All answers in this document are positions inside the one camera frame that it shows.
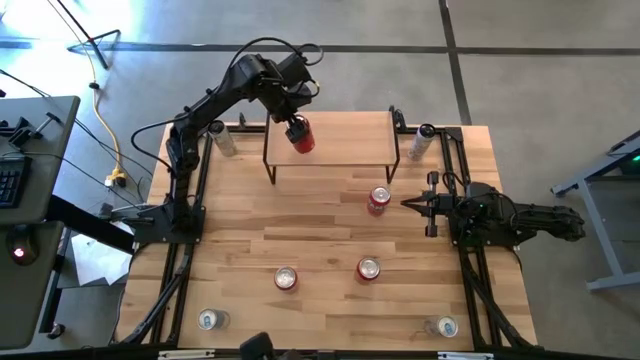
soda can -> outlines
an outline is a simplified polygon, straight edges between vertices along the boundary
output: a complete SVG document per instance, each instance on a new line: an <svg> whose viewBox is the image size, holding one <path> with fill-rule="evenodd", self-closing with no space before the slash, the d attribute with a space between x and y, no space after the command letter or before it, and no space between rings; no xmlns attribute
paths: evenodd
<svg viewBox="0 0 640 360"><path fill-rule="evenodd" d="M273 278L276 286L280 290L293 290L298 283L298 274L293 268L289 266L284 266L276 271L276 275Z"/></svg>
<svg viewBox="0 0 640 360"><path fill-rule="evenodd" d="M369 201L367 203L367 209L373 216L380 216L384 212L384 209L391 201L391 192L384 186L378 186L371 190L369 194Z"/></svg>
<svg viewBox="0 0 640 360"><path fill-rule="evenodd" d="M229 129L224 125L224 122L220 120L213 121L209 125L209 134L213 137L213 141L222 155L230 157L238 152L236 144L233 142Z"/></svg>
<svg viewBox="0 0 640 360"><path fill-rule="evenodd" d="M412 161L419 161L422 159L422 156L431 141L434 139L436 135L436 128L431 124L422 124L416 131L416 135L413 137L413 142L411 143L411 147L409 148L409 159Z"/></svg>
<svg viewBox="0 0 640 360"><path fill-rule="evenodd" d="M356 280L361 284L368 284L380 275L380 263L370 257L363 258L356 268Z"/></svg>
<svg viewBox="0 0 640 360"><path fill-rule="evenodd" d="M458 334L458 323L451 316L432 316L424 322L424 331L450 338Z"/></svg>
<svg viewBox="0 0 640 360"><path fill-rule="evenodd" d="M224 329L229 325L229 313L224 310L204 309L198 315L198 327L202 330Z"/></svg>

